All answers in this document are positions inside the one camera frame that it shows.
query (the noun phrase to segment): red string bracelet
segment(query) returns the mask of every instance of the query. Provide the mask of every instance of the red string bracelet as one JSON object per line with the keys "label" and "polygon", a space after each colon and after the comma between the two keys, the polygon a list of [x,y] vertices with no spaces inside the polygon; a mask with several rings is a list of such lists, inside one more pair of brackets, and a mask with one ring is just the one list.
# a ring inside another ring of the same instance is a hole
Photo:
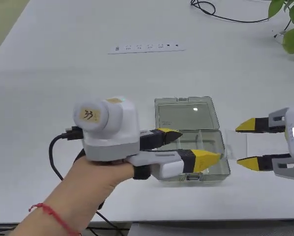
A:
{"label": "red string bracelet", "polygon": [[44,203],[38,203],[36,205],[31,206],[29,212],[34,208],[42,208],[45,213],[48,215],[52,215],[55,220],[68,232],[69,236],[81,236],[81,234],[77,231],[74,231],[69,225],[62,220],[62,218],[48,205]]}

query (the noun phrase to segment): power socket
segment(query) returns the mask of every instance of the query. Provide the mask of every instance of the power socket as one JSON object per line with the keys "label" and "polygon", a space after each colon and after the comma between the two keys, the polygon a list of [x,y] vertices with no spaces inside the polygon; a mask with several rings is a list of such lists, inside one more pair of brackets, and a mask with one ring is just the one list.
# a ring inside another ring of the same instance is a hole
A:
{"label": "power socket", "polygon": [[113,47],[109,54],[176,52],[184,50],[185,48],[178,43],[126,44]]}

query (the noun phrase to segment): hand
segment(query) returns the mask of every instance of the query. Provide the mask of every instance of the hand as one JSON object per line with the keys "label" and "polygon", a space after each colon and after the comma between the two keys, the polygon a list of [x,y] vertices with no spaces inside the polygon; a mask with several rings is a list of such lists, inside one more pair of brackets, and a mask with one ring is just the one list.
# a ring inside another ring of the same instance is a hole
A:
{"label": "hand", "polygon": [[77,160],[45,203],[74,229],[87,227],[98,206],[122,181],[133,177],[130,163],[99,165],[85,157]]}

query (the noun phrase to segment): clear plastic box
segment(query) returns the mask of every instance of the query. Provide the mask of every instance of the clear plastic box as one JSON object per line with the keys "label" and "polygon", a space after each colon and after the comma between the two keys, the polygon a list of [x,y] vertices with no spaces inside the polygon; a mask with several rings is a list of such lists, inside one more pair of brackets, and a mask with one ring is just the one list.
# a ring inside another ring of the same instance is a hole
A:
{"label": "clear plastic box", "polygon": [[220,161],[203,172],[184,173],[164,181],[222,181],[230,175],[219,123],[210,97],[155,99],[156,127],[179,130],[183,136],[160,150],[203,149],[221,153]]}

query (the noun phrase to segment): white table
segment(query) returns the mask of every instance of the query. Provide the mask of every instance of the white table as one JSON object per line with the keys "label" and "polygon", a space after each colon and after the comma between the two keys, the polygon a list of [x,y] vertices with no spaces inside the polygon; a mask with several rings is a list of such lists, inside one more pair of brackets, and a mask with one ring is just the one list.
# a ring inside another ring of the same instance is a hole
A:
{"label": "white table", "polygon": [[[236,19],[267,13],[264,2],[214,2]],[[59,183],[48,145],[73,125],[78,100],[125,95],[142,129],[155,126],[154,98],[211,96],[222,129],[294,105],[294,56],[272,38],[287,22],[283,13],[262,24],[223,22],[187,0],[31,0],[0,48],[0,223],[20,222]],[[107,54],[142,40],[177,40],[187,50]],[[80,149],[79,141],[58,142],[62,173]],[[249,155],[283,151],[283,135],[249,136]],[[294,180],[230,165],[231,176],[214,186],[126,181],[101,212],[111,221],[294,217]]]}

